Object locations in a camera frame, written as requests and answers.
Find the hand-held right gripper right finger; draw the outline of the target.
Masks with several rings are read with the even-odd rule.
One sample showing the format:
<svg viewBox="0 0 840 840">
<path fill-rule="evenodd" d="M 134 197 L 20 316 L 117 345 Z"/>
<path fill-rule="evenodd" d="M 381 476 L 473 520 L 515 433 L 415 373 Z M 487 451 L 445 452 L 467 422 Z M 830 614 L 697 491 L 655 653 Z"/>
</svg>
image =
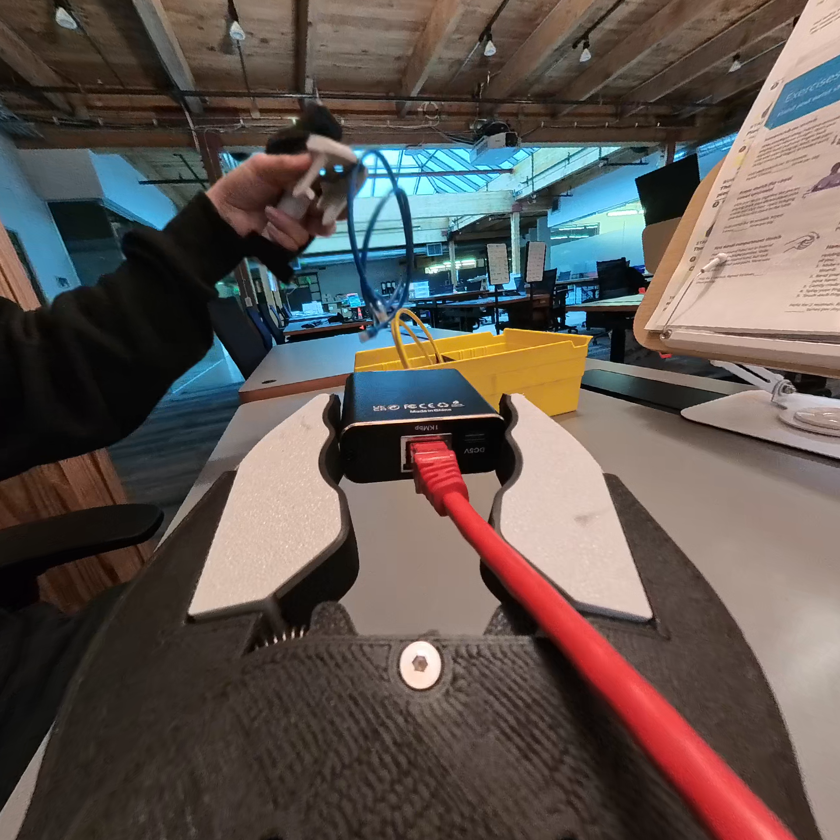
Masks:
<svg viewBox="0 0 840 840">
<path fill-rule="evenodd" d="M 522 394 L 504 395 L 507 422 L 491 523 L 579 611 L 650 623 L 654 611 L 602 468 Z"/>
</svg>

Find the grey desk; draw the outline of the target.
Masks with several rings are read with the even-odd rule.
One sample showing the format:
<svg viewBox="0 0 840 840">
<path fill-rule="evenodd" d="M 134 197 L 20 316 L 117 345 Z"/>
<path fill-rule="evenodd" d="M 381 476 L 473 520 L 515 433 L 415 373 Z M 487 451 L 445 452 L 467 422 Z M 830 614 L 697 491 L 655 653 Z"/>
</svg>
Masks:
<svg viewBox="0 0 840 840">
<path fill-rule="evenodd" d="M 838 465 L 582 391 L 554 419 L 617 476 L 703 574 L 767 676 L 824 838 L 839 836 Z M 478 559 L 411 481 L 344 481 L 363 634 L 483 630 Z"/>
</svg>

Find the black monitor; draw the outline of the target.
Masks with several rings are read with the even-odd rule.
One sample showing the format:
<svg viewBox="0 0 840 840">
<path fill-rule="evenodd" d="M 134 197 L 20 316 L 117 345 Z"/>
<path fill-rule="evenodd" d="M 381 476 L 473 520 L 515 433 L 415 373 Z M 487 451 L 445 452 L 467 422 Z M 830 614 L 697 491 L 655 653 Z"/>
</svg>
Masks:
<svg viewBox="0 0 840 840">
<path fill-rule="evenodd" d="M 640 175 L 635 184 L 646 226 L 680 218 L 700 184 L 697 155 Z"/>
</svg>

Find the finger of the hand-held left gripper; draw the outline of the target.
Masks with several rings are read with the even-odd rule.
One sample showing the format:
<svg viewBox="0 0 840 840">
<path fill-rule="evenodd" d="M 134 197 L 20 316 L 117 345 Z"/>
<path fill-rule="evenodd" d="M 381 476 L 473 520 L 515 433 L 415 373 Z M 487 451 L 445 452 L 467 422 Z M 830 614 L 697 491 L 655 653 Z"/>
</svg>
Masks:
<svg viewBox="0 0 840 840">
<path fill-rule="evenodd" d="M 319 134 L 308 136 L 307 151 L 315 170 L 352 170 L 359 163 L 349 146 Z"/>
</svg>

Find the brown edged grey table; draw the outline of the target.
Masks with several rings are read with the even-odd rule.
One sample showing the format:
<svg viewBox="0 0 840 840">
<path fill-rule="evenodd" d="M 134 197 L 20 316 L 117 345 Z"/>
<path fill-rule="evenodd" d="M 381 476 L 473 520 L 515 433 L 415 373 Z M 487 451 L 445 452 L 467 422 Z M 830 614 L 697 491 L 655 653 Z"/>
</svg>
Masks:
<svg viewBox="0 0 840 840">
<path fill-rule="evenodd" d="M 239 388 L 241 404 L 341 387 L 363 350 L 392 347 L 389 332 L 361 341 L 356 332 L 273 347 Z"/>
</svg>

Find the person's left forearm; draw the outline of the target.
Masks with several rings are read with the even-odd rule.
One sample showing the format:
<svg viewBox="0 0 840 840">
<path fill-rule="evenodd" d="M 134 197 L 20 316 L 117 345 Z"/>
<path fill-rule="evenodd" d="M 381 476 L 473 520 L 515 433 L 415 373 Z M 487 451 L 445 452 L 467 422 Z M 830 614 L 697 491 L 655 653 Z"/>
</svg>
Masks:
<svg viewBox="0 0 840 840">
<path fill-rule="evenodd" d="M 129 436 L 210 350 L 216 284 L 247 257 L 289 277 L 294 256 L 238 235 L 204 194 L 162 230 L 130 230 L 122 252 L 94 286 L 46 307 L 2 298 L 3 480 Z"/>
</svg>

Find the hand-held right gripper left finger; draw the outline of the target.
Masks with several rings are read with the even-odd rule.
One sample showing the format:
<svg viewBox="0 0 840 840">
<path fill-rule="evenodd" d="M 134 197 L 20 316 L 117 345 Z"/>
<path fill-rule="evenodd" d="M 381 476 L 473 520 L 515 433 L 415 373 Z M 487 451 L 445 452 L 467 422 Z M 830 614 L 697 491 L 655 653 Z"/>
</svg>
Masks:
<svg viewBox="0 0 840 840">
<path fill-rule="evenodd" d="M 255 613 L 308 624 L 358 577 L 359 553 L 340 480 L 341 400 L 314 396 L 238 466 L 188 609 L 195 621 Z"/>
</svg>

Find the yellow storage bin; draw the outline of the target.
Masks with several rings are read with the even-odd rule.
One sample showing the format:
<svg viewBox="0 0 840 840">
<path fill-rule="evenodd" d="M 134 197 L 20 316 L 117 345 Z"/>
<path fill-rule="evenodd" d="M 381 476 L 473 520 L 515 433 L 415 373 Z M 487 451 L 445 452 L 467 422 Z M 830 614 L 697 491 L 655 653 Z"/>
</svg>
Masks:
<svg viewBox="0 0 840 840">
<path fill-rule="evenodd" d="M 404 361 L 410 369 L 457 370 L 495 407 L 502 395 L 521 394 L 556 417 L 578 408 L 591 341 L 584 334 L 522 329 L 464 333 L 360 351 L 353 371 L 401 371 Z"/>
</svg>

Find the black office chair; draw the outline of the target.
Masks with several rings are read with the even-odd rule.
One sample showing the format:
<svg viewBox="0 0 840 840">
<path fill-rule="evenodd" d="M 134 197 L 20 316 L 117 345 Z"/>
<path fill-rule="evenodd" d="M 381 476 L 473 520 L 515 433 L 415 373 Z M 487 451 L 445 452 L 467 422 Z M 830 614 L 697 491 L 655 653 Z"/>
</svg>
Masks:
<svg viewBox="0 0 840 840">
<path fill-rule="evenodd" d="M 247 380 L 267 356 L 270 345 L 237 299 L 211 300 L 207 309 L 216 336 Z"/>
</svg>

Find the black network splitter box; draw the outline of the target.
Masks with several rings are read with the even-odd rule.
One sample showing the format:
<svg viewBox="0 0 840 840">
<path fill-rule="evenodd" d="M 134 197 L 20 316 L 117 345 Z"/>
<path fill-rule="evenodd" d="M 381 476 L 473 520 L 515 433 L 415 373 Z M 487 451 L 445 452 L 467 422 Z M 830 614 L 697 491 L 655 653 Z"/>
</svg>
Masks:
<svg viewBox="0 0 840 840">
<path fill-rule="evenodd" d="M 356 484 L 407 479 L 412 446 L 439 442 L 467 475 L 497 467 L 506 433 L 498 410 L 457 370 L 357 372 L 339 426 L 344 476 Z"/>
</svg>

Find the ceiling projector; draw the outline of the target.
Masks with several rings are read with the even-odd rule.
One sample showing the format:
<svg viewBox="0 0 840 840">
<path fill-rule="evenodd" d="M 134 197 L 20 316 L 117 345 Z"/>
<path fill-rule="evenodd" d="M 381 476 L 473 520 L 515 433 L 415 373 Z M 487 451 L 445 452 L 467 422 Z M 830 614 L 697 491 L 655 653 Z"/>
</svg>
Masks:
<svg viewBox="0 0 840 840">
<path fill-rule="evenodd" d="M 520 138 L 506 122 L 493 120 L 483 123 L 475 132 L 469 150 L 473 167 L 500 168 L 520 148 Z"/>
</svg>

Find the cardboard box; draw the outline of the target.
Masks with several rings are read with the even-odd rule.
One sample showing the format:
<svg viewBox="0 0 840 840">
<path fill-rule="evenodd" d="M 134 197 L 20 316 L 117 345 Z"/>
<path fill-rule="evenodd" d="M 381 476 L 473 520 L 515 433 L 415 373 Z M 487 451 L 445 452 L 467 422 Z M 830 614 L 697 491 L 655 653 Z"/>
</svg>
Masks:
<svg viewBox="0 0 840 840">
<path fill-rule="evenodd" d="M 647 224 L 642 232 L 642 247 L 645 270 L 654 275 L 681 222 L 681 217 Z"/>
</svg>

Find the wooden document stand with paper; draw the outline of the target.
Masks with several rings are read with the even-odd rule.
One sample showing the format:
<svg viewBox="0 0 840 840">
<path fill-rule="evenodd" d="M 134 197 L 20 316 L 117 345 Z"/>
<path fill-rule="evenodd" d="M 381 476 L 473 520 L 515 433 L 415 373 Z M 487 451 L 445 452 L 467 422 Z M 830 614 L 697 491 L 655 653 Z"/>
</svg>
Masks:
<svg viewBox="0 0 840 840">
<path fill-rule="evenodd" d="M 698 186 L 635 316 L 650 350 L 752 390 L 682 411 L 697 424 L 839 459 L 839 2 L 808 2 L 727 157 Z"/>
</svg>

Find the person's left hand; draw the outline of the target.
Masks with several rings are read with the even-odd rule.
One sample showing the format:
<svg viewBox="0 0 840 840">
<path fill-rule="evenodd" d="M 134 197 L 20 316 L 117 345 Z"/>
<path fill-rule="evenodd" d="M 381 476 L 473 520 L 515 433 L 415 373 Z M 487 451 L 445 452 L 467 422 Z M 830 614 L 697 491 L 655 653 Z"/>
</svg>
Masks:
<svg viewBox="0 0 840 840">
<path fill-rule="evenodd" d="M 332 236 L 337 225 L 324 224 L 317 212 L 296 219 L 279 210 L 284 193 L 308 172 L 309 153 L 258 153 L 227 173 L 206 192 L 220 217 L 238 234 L 262 235 L 293 254 L 314 238 Z"/>
</svg>

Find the wooden pillar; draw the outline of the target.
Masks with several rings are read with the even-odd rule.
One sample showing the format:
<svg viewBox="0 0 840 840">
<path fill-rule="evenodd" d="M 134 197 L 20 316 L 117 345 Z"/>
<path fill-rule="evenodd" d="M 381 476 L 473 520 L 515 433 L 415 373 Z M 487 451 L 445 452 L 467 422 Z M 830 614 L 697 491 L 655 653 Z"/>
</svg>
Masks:
<svg viewBox="0 0 840 840">
<path fill-rule="evenodd" d="M 2 531 L 29 530 L 37 538 L 62 526 L 108 524 L 108 515 L 124 518 L 127 502 L 110 456 L 90 455 L 42 465 L 2 482 Z M 151 542 L 120 545 L 69 560 L 35 578 L 35 594 L 65 613 L 76 613 L 95 596 L 127 583 L 151 557 Z"/>
</svg>

